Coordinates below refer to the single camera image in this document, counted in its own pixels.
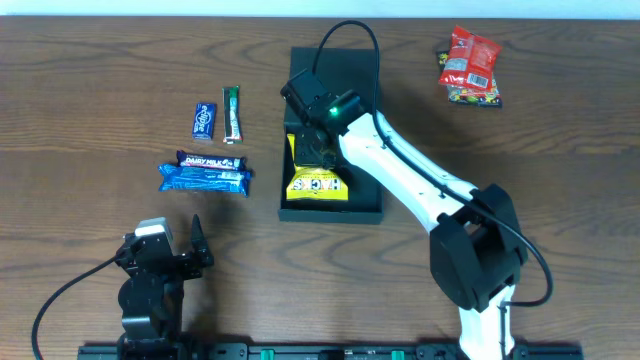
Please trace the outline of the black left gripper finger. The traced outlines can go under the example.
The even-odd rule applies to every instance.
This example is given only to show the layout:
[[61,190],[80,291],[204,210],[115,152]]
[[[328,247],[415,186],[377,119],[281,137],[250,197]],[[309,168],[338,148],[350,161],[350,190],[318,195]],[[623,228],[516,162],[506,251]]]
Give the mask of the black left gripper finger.
[[197,214],[193,215],[191,223],[191,245],[194,257],[197,259],[201,267],[210,267],[214,265],[214,257],[209,248],[208,241],[203,233],[200,218]]
[[152,218],[141,221],[134,230],[136,238],[160,238],[172,240],[173,235],[165,217]]

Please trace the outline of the yellow Hacks candy bag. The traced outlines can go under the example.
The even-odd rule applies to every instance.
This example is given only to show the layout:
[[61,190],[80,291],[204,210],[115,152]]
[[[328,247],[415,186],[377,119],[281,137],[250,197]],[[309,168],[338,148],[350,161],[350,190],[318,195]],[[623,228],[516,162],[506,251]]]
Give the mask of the yellow Hacks candy bag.
[[333,171],[294,164],[294,175],[286,187],[287,201],[347,201],[349,188]]

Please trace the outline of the black Haribo gummy bag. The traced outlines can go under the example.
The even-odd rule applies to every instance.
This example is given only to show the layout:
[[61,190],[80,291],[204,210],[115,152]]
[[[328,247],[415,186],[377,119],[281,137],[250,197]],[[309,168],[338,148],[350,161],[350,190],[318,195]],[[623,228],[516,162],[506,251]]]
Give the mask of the black Haribo gummy bag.
[[[438,51],[436,52],[436,57],[440,72],[442,73],[447,68],[446,64],[449,61],[449,51]],[[461,70],[462,65],[466,65],[465,69],[468,68],[468,61],[465,59],[454,59],[454,70]],[[491,88],[489,90],[467,88],[451,84],[446,84],[445,87],[447,89],[449,102],[454,104],[474,105],[486,108],[501,108],[503,106],[495,75],[492,75]]]

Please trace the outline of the red candy bag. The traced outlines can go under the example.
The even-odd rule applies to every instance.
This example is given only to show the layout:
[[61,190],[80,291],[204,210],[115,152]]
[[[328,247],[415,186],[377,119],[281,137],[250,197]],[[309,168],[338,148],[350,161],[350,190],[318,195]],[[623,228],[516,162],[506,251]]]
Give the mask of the red candy bag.
[[488,38],[456,26],[439,84],[488,91],[502,47]]

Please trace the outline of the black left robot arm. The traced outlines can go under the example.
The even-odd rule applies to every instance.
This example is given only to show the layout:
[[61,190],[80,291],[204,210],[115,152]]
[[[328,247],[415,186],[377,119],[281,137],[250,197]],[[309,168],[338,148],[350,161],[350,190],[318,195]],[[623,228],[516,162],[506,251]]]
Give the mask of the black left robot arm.
[[191,250],[175,255],[173,236],[164,217],[141,221],[124,236],[115,263],[129,279],[118,303],[124,334],[118,359],[206,359],[204,346],[182,331],[184,283],[200,278],[214,264],[200,219],[191,222]]

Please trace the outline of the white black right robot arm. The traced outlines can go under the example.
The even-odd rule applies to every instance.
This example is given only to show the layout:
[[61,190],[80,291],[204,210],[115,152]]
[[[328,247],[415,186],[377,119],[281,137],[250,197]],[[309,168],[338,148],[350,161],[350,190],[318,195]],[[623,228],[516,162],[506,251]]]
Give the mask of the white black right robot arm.
[[459,309],[463,354],[508,358],[515,348],[509,303],[527,260],[508,194],[448,173],[357,92],[332,93],[308,70],[280,94],[302,123],[298,164],[325,165],[335,150],[394,195],[429,236],[432,277]]

